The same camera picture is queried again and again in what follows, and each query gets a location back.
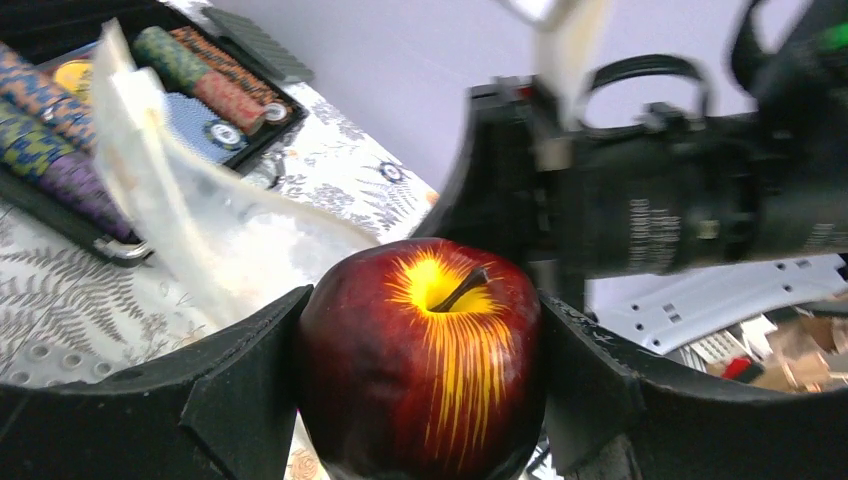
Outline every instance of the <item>black case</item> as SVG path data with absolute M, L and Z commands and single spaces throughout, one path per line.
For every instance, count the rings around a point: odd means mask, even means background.
M 293 327 L 312 292 L 94 385 L 0 385 L 2 478 L 282 479 Z M 790 395 L 713 377 L 541 300 L 547 433 L 568 480 L 848 478 L 845 390 Z
M 306 117 L 306 109 L 269 80 L 256 67 L 256 62 L 245 59 L 243 52 L 222 43 L 181 12 L 157 0 L 4 0 L 0 2 L 0 40 L 30 63 L 40 65 L 97 41 L 103 23 L 113 18 L 118 19 L 130 42 L 150 26 L 160 26 L 167 31 L 193 26 L 292 107 L 292 113 L 283 124 L 264 125 L 250 137 L 249 145 L 225 164 L 234 171 L 246 174 L 253 170 L 268 147 Z M 82 215 L 2 168 L 0 195 L 73 243 L 111 263 L 131 267 L 152 253 L 144 243 L 132 245 L 115 240 Z

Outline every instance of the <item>green poker chip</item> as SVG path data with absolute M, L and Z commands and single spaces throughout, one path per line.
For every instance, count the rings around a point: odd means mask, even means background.
M 247 146 L 247 137 L 235 125 L 226 120 L 210 120 L 203 125 L 206 138 L 218 148 L 228 151 L 241 150 Z

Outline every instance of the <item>apple stem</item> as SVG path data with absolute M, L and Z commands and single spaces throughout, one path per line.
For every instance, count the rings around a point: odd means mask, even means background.
M 463 295 L 471 291 L 473 288 L 481 287 L 489 281 L 489 273 L 485 267 L 476 267 L 468 272 L 468 275 L 462 280 L 450 295 L 445 298 L 442 303 L 431 308 L 431 312 L 444 313 L 450 311 L 450 308 Z

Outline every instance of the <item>white tablecloth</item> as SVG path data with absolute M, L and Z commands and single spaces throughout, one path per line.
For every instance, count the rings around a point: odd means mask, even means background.
M 171 3 L 209 27 L 199 16 L 205 3 Z M 274 190 L 349 219 L 383 242 L 406 237 L 435 192 L 311 87 L 285 91 L 309 116 L 271 147 L 283 154 L 286 171 Z M 204 316 L 155 254 L 130 269 L 104 264 L 0 199 L 0 374 L 21 345 L 36 339 L 135 365 L 208 333 Z M 297 432 L 286 478 L 325 478 L 302 441 L 302 425 Z

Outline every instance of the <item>yellow object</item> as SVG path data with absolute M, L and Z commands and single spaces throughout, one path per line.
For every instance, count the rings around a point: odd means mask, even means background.
M 497 266 L 482 266 L 490 269 L 489 281 L 502 281 Z M 429 418 L 438 421 L 427 425 L 424 446 L 434 448 L 437 454 L 458 448 L 462 452 L 460 466 L 467 453 L 483 448 L 489 440 L 489 412 L 505 399 L 508 372 L 501 358 L 515 353 L 503 320 L 507 309 L 488 289 L 473 288 L 449 310 L 434 310 L 474 267 L 464 257 L 426 250 L 410 261 L 397 260 L 389 277 L 391 302 L 413 311 L 412 318 L 425 329 L 429 346 L 428 375 L 435 379 L 430 408 L 436 410 Z
M 89 102 L 88 90 L 91 88 L 90 61 L 72 60 L 62 64 L 53 74 L 53 80 L 81 101 Z

